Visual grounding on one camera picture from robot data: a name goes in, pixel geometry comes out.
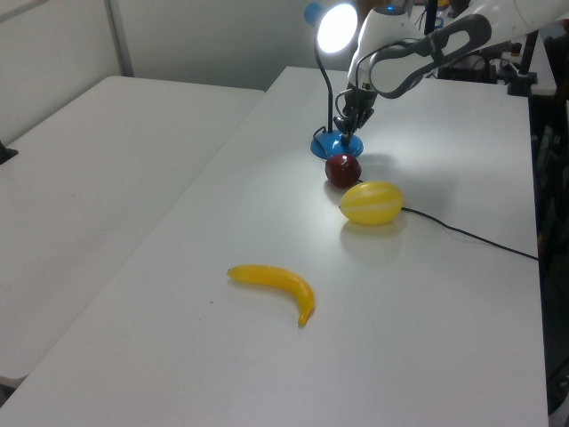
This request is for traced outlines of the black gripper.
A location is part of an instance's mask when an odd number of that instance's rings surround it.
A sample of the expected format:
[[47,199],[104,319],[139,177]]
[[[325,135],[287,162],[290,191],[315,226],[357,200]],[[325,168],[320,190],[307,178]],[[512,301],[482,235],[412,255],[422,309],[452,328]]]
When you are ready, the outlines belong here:
[[340,92],[340,96],[344,97],[345,105],[333,122],[342,132],[341,144],[349,145],[355,132],[362,128],[373,115],[374,91],[348,85],[344,91]]

